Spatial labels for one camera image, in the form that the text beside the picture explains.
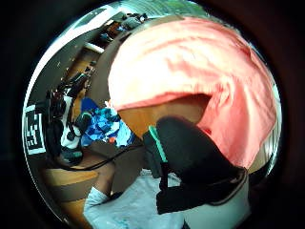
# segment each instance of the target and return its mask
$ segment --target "green strap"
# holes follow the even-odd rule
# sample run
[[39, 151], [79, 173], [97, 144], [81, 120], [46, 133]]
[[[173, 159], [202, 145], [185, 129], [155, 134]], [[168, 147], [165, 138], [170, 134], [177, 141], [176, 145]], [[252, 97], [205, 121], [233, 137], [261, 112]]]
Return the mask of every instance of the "green strap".
[[162, 148], [162, 145], [161, 145], [161, 142], [159, 140], [159, 136], [158, 136], [158, 133], [157, 133], [155, 127], [154, 126], [149, 126], [149, 130], [150, 130], [150, 133], [151, 133], [153, 139], [155, 140], [156, 147], [158, 148], [158, 151], [159, 151], [159, 154], [161, 155], [162, 161], [163, 162], [168, 162], [168, 160], [165, 157], [165, 154], [164, 154], [164, 151], [163, 151], [163, 148]]

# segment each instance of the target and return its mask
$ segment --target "black strap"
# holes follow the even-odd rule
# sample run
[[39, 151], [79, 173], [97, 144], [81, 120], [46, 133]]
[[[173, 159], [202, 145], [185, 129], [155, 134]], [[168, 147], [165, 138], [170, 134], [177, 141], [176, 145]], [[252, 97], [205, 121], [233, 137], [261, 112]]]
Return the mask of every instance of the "black strap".
[[161, 191], [166, 190], [168, 188], [168, 174], [169, 174], [169, 163], [168, 162], [161, 162], [161, 169], [162, 169], [162, 177], [159, 183], [159, 188]]

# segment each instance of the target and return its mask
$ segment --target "pink fabric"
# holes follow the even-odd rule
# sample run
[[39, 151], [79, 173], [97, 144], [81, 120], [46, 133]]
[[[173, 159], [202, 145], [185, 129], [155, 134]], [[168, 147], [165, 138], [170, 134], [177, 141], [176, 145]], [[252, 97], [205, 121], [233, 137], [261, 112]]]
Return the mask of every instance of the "pink fabric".
[[275, 124], [266, 67], [235, 31], [205, 19], [186, 17], [131, 36], [112, 63], [109, 90], [117, 111], [210, 95], [197, 126], [246, 168]]

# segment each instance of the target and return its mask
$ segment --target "black cable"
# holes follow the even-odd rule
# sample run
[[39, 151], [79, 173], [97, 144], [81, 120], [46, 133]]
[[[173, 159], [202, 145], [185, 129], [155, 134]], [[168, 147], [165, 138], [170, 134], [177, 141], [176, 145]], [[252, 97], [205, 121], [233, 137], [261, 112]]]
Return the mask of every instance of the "black cable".
[[100, 168], [100, 167], [102, 167], [102, 166], [104, 166], [104, 165], [106, 165], [106, 164], [108, 164], [108, 163], [110, 163], [110, 162], [112, 162], [112, 161], [114, 161], [116, 158], [118, 158], [119, 156], [121, 156], [121, 155], [123, 155], [123, 154], [125, 154], [125, 153], [127, 153], [127, 152], [129, 152], [129, 151], [131, 151], [131, 150], [134, 150], [134, 149], [137, 149], [137, 148], [139, 148], [139, 147], [142, 147], [143, 145], [142, 144], [138, 144], [138, 145], [131, 145], [131, 146], [128, 146], [127, 148], [125, 148], [124, 150], [122, 150], [121, 152], [119, 152], [119, 153], [117, 153], [115, 156], [112, 156], [112, 157], [110, 157], [110, 158], [108, 158], [108, 159], [106, 159], [106, 160], [103, 160], [103, 161], [101, 161], [101, 162], [98, 162], [98, 163], [96, 163], [96, 164], [93, 164], [92, 166], [88, 166], [88, 167], [86, 167], [86, 168], [72, 168], [72, 167], [69, 167], [69, 166], [67, 166], [67, 165], [63, 165], [63, 164], [61, 164], [61, 163], [59, 163], [59, 162], [57, 162], [56, 160], [54, 160], [53, 159], [53, 163], [54, 163], [54, 165], [55, 166], [57, 166], [57, 167], [59, 167], [59, 168], [61, 168], [61, 169], [64, 169], [64, 170], [68, 170], [68, 171], [91, 171], [91, 170], [95, 170], [95, 169], [97, 169], [97, 168]]

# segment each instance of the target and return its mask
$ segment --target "blue patterned fabric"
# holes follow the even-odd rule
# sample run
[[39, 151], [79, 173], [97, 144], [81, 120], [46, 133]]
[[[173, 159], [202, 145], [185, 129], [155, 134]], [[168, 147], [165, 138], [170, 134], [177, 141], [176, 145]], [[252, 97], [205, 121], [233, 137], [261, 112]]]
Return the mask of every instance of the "blue patterned fabric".
[[81, 138], [81, 145], [88, 146], [95, 140], [109, 142], [115, 137], [115, 146], [122, 147], [132, 144], [134, 133], [123, 122], [113, 108], [95, 108], [91, 123]]

